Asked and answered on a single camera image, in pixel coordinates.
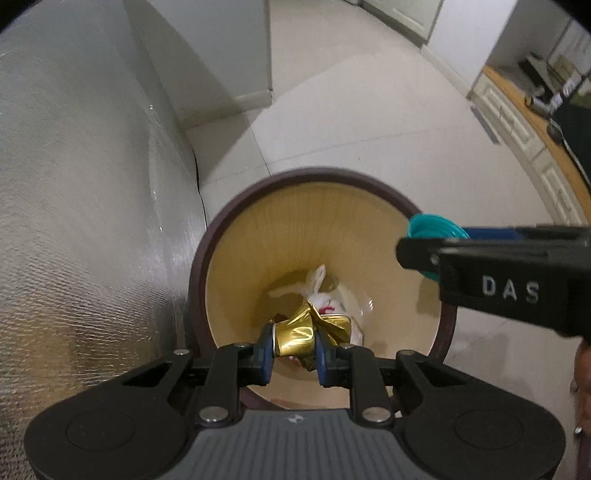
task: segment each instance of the person's hand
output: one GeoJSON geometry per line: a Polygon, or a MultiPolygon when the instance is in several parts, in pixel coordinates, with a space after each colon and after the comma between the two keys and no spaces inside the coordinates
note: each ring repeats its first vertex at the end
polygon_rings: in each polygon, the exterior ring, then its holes
{"type": "Polygon", "coordinates": [[[581,341],[574,357],[574,381],[577,398],[576,426],[591,436],[591,347],[581,341]]]}

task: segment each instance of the white door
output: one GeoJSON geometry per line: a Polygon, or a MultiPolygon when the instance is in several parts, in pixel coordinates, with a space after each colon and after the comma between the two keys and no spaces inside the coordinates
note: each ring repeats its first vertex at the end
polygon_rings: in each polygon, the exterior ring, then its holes
{"type": "Polygon", "coordinates": [[[366,0],[389,17],[410,28],[425,40],[429,38],[441,0],[366,0]]]}

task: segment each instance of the metal screw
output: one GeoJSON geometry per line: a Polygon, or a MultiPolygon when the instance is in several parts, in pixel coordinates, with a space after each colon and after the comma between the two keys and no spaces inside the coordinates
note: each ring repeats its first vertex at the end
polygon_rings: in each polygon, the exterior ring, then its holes
{"type": "Polygon", "coordinates": [[[363,415],[365,420],[372,423],[382,423],[392,416],[390,411],[383,407],[368,407],[361,415],[363,415]]]}
{"type": "Polygon", "coordinates": [[[199,411],[199,417],[208,423],[215,423],[226,419],[228,417],[228,411],[223,407],[213,405],[211,407],[202,408],[199,411]]]}

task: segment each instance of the wooden countertop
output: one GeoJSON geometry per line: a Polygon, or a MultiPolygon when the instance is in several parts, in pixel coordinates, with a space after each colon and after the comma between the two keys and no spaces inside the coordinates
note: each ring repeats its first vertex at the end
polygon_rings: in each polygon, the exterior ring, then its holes
{"type": "Polygon", "coordinates": [[[564,173],[564,176],[569,181],[577,200],[583,208],[587,221],[591,223],[591,194],[589,193],[587,184],[564,147],[554,143],[554,141],[548,136],[548,133],[546,133],[548,120],[531,112],[524,104],[524,94],[501,74],[488,66],[485,66],[482,71],[494,82],[495,85],[497,85],[497,87],[499,87],[499,90],[505,94],[511,103],[513,103],[519,110],[520,114],[534,128],[538,137],[544,142],[546,148],[562,170],[562,173],[564,173]]]}

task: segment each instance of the cabinet door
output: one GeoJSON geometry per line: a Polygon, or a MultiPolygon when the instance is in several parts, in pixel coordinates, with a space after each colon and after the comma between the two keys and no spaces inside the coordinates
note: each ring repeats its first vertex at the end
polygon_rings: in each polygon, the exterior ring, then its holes
{"type": "Polygon", "coordinates": [[[424,39],[429,38],[441,0],[367,0],[424,39]]]}
{"type": "Polygon", "coordinates": [[[532,166],[545,190],[544,193],[550,199],[552,210],[558,213],[558,221],[564,225],[587,225],[583,208],[550,152],[544,150],[532,162],[532,166]]]}

